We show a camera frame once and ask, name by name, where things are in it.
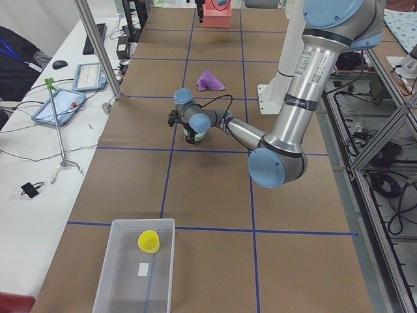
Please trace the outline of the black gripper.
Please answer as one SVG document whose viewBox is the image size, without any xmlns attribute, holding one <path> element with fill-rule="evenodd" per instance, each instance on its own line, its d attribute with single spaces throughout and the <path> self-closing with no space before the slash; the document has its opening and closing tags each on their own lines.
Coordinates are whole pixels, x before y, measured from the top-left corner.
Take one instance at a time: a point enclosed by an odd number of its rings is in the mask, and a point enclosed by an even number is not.
<svg viewBox="0 0 417 313">
<path fill-rule="evenodd" d="M 183 133 L 186 135 L 186 142 L 189 144 L 195 144 L 195 136 L 198 135 L 189 124 L 183 124 Z"/>
</svg>

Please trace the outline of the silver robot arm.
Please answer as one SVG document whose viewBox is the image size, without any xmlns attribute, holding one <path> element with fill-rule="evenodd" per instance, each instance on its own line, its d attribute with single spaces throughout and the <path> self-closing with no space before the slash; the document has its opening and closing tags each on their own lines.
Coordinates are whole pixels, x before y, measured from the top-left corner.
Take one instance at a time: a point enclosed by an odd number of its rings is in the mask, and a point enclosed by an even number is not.
<svg viewBox="0 0 417 313">
<path fill-rule="evenodd" d="M 211 127 L 231 135 L 251 153 L 248 170 L 253 181 L 276 188 L 300 178 L 308 161 L 302 141 L 338 57 L 379 45 L 384 22 L 384 1 L 305 1 L 291 20 L 305 23 L 300 36 L 304 48 L 283 98 L 274 129 L 265 133 L 229 110 L 208 110 L 193 100 L 187 88 L 175 91 L 170 127 L 182 124 L 187 142 Z"/>
</svg>

